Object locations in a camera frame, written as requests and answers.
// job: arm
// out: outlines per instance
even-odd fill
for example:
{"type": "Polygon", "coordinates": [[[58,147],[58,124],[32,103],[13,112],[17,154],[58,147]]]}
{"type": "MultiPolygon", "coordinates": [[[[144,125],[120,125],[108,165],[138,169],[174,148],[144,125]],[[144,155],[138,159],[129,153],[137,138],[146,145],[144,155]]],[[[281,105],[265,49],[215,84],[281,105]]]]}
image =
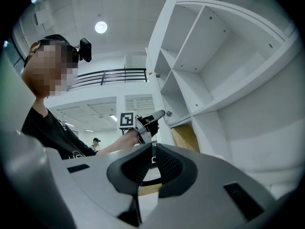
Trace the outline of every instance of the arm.
{"type": "Polygon", "coordinates": [[[110,146],[98,151],[96,155],[104,155],[114,151],[127,149],[133,147],[137,143],[139,143],[138,132],[136,130],[130,130],[126,134],[120,136],[119,139],[110,146]]]}
{"type": "Polygon", "coordinates": [[[94,151],[92,148],[85,145],[72,131],[70,128],[67,127],[67,134],[71,141],[74,143],[74,145],[86,156],[93,156],[96,155],[96,151],[94,151]]]}

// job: round ceiling light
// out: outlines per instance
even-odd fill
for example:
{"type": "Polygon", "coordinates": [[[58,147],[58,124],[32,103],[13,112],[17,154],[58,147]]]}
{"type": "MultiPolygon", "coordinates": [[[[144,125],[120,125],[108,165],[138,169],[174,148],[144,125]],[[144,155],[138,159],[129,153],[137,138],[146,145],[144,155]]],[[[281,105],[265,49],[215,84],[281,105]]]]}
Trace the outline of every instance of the round ceiling light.
{"type": "Polygon", "coordinates": [[[103,21],[97,22],[95,25],[95,31],[99,34],[104,33],[107,31],[107,24],[103,21]]]}

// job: black railing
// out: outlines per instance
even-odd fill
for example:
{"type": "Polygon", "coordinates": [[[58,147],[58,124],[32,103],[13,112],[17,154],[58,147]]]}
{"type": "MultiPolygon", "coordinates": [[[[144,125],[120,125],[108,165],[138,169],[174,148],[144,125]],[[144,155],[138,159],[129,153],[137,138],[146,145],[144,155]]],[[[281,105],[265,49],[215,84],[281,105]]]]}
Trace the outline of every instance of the black railing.
{"type": "Polygon", "coordinates": [[[147,82],[146,69],[116,69],[81,74],[72,81],[71,85],[68,86],[67,91],[88,85],[104,85],[107,83],[127,81],[147,82]]]}

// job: ceiling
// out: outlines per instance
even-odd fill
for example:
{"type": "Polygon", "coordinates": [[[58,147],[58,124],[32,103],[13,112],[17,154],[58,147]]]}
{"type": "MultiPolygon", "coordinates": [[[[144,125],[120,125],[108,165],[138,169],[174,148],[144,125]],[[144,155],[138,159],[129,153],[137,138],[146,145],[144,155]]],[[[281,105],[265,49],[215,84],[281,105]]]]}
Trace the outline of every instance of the ceiling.
{"type": "Polygon", "coordinates": [[[25,10],[20,21],[29,44],[58,33],[75,46],[87,38],[92,43],[92,55],[143,52],[165,1],[39,0],[25,10]],[[104,34],[94,30],[98,21],[108,25],[104,34]]]}
{"type": "MultiPolygon", "coordinates": [[[[132,98],[126,100],[126,110],[137,115],[147,116],[154,112],[153,98],[132,98]]],[[[111,131],[117,129],[117,123],[110,118],[116,113],[116,99],[100,99],[91,103],[73,103],[69,107],[54,107],[50,111],[60,120],[75,125],[74,130],[111,131]]]]}

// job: black rectangular slot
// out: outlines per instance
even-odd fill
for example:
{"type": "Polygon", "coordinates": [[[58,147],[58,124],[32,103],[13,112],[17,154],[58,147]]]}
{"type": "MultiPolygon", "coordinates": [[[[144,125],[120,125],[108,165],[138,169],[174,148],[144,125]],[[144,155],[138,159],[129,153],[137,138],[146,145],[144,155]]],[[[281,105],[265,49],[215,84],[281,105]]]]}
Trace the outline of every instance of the black rectangular slot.
{"type": "Polygon", "coordinates": [[[79,166],[73,166],[73,167],[69,167],[67,168],[68,171],[70,173],[73,173],[73,172],[76,172],[76,171],[80,171],[80,170],[84,170],[84,169],[87,169],[87,168],[90,168],[89,165],[86,165],[86,164],[83,164],[83,165],[79,165],[79,166]]]}
{"type": "Polygon", "coordinates": [[[263,213],[263,209],[236,182],[225,185],[224,189],[248,221],[263,213]]]}

